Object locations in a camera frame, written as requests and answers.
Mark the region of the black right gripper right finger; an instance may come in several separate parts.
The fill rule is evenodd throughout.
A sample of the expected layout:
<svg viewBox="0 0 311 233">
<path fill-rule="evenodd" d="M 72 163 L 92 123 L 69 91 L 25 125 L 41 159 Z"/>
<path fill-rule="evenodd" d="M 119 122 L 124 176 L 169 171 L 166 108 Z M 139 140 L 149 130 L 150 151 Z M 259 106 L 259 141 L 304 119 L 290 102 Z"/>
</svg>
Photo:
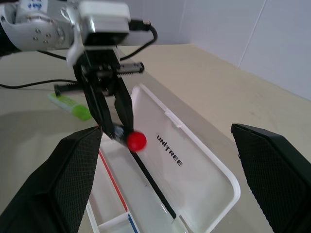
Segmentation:
<svg viewBox="0 0 311 233">
<path fill-rule="evenodd" d="M 311 164 L 283 136 L 243 124 L 231 133 L 247 184 L 275 233 L 311 231 Z"/>
</svg>

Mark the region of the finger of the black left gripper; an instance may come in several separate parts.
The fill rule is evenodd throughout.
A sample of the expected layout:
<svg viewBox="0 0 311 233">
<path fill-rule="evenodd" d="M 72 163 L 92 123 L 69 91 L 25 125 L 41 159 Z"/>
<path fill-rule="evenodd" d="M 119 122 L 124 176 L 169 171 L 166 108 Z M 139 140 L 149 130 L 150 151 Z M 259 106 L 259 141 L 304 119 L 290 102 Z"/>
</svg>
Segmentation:
<svg viewBox="0 0 311 233">
<path fill-rule="evenodd" d="M 102 131 L 110 138 L 114 137 L 114 125 L 105 97 L 95 81 L 83 80 L 83 90 L 89 110 Z"/>
<path fill-rule="evenodd" d="M 122 78 L 116 79 L 115 109 L 124 127 L 134 130 L 134 116 L 131 96 Z"/>
</svg>

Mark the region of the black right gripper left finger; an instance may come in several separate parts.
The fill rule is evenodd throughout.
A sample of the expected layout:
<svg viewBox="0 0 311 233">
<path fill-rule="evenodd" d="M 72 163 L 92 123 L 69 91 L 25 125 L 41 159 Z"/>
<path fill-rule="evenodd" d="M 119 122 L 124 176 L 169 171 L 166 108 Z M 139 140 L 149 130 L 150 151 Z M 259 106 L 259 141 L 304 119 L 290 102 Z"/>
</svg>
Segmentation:
<svg viewBox="0 0 311 233">
<path fill-rule="evenodd" d="M 2 233 L 76 233 L 92 190 L 102 131 L 63 138 L 0 216 Z"/>
</svg>

